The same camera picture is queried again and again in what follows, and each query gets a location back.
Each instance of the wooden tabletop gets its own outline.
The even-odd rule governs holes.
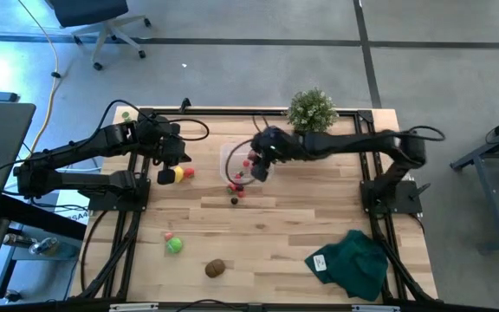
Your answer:
[[[123,112],[133,118],[137,116],[130,107],[119,107],[114,122],[122,121]],[[392,109],[374,109],[373,117],[377,131],[399,129]],[[219,173],[220,149],[224,143],[251,138],[256,129],[249,116],[193,118],[205,122],[211,135],[202,141],[186,142],[186,153],[192,162],[182,166],[194,168],[195,178],[173,185],[153,182],[147,210],[140,222],[128,300],[363,302],[348,298],[346,291],[334,283],[322,284],[303,262],[324,244],[338,243],[351,229],[371,234],[360,202],[362,177],[358,155],[338,154],[314,162],[277,165],[270,179],[247,186],[247,197],[232,207],[231,196]],[[267,120],[285,130],[291,128],[284,117]],[[204,129],[194,123],[183,122],[181,127],[185,137],[204,133]],[[341,117],[329,132],[354,133],[353,120]],[[127,155],[106,159],[102,173],[126,170],[128,158]],[[386,169],[391,161],[385,155],[381,155],[381,159]],[[149,178],[153,181],[158,170],[159,167],[150,166]],[[90,218],[88,230],[97,215]],[[87,251],[87,283],[109,258],[117,215],[109,212],[95,230]],[[436,297],[424,236],[417,221],[406,215],[395,215],[393,223],[403,263],[423,289]],[[184,242],[178,254],[165,250],[163,236],[168,231]],[[227,270],[211,279],[205,275],[204,267],[216,258],[224,260]],[[121,266],[122,262],[117,276],[122,273]],[[390,289],[396,295],[391,270],[388,276]],[[117,284],[114,283],[114,289],[118,288]],[[75,273],[71,295],[78,293],[79,270]]]

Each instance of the office chair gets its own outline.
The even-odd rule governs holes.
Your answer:
[[[127,36],[120,26],[138,20],[144,20],[146,27],[151,27],[146,16],[130,16],[126,18],[116,18],[128,12],[126,0],[46,0],[48,5],[55,10],[55,16],[63,27],[88,25],[82,29],[72,32],[76,44],[82,44],[79,35],[100,32],[92,54],[92,63],[96,70],[102,70],[103,66],[95,61],[103,43],[108,36],[117,40],[117,37],[138,50],[139,58],[145,58],[146,52],[139,44]]]

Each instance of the green plant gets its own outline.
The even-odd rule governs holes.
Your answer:
[[[292,99],[292,105],[286,115],[288,124],[294,125],[297,132],[327,131],[338,116],[332,99],[318,88],[298,92]]]

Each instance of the green ball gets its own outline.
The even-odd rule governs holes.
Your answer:
[[[166,249],[170,253],[179,253],[182,250],[182,241],[178,237],[173,237],[166,242]]]

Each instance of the green cloth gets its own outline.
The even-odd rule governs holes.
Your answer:
[[[385,252],[362,231],[350,230],[337,244],[327,244],[305,259],[323,283],[337,283],[349,297],[374,301],[386,277]]]

